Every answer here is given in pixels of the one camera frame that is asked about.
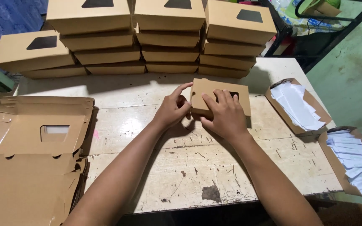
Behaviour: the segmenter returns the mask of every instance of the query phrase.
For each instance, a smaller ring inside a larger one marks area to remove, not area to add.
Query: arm
[[[256,143],[246,127],[244,111],[237,95],[214,90],[216,103],[203,99],[213,111],[213,121],[201,117],[202,125],[227,140],[244,162],[262,205],[278,225],[322,225],[318,215],[293,183]]]
[[[178,123],[191,104],[181,96],[192,82],[166,96],[153,120],[107,166],[86,191],[63,226],[102,226],[118,220],[142,177],[159,137]]]

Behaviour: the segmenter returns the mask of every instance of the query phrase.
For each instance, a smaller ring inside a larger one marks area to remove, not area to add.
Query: table
[[[90,162],[87,189],[153,118],[164,96],[194,77],[249,86],[252,113],[249,131],[302,194],[342,190],[316,141],[319,132],[295,136],[264,96],[270,84],[295,78],[322,104],[294,58],[257,58],[250,74],[241,80],[154,73],[43,80],[22,78],[14,95],[95,99],[97,120],[92,123],[94,133],[90,149],[86,150]],[[189,91],[183,91],[187,99]],[[333,127],[333,121],[327,125],[327,128]],[[202,198],[203,189],[209,192],[211,199]],[[184,118],[159,140],[128,213],[255,200],[258,198],[245,168],[230,145],[204,130],[199,121]]]

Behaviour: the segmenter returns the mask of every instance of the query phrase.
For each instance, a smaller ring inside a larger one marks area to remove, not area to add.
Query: fabric
[[[39,31],[48,0],[0,0],[1,35]]]
[[[300,2],[300,0],[292,1],[294,6]],[[288,4],[280,4],[280,0],[269,0],[269,2],[271,2],[275,7],[276,11],[279,13],[280,18],[282,18],[286,24],[293,27],[293,36],[310,35],[318,32],[335,32],[344,28],[340,21],[336,21],[334,24],[328,24],[315,19],[291,18],[286,15]]]

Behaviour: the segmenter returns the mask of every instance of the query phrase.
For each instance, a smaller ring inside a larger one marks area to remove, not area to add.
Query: white table
[[[194,77],[203,76],[149,73],[44,80],[22,78],[15,95],[89,96],[95,99],[98,112],[88,153],[88,188],[153,118],[164,96]],[[241,80],[204,77],[249,86],[252,112],[249,131],[302,194],[342,190],[316,142],[317,133],[296,137],[264,96],[271,83],[295,78],[321,103],[295,59],[257,58],[250,74]],[[184,90],[183,95],[189,99],[189,89]],[[327,125],[327,128],[332,127],[335,127],[333,121]],[[220,202],[202,199],[202,189],[212,185],[219,190]],[[235,151],[204,130],[199,121],[184,118],[182,126],[178,124],[170,129],[158,142],[129,213],[257,199]]]

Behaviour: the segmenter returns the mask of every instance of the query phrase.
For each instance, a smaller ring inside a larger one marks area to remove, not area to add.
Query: hand
[[[213,121],[201,117],[202,125],[217,133],[229,143],[238,140],[242,136],[249,135],[244,110],[240,105],[238,96],[231,96],[227,90],[215,89],[219,103],[216,103],[210,96],[202,93],[202,98],[213,112]]]
[[[166,130],[181,121],[191,108],[191,103],[181,92],[192,85],[192,82],[182,84],[172,94],[165,96],[152,122]]]

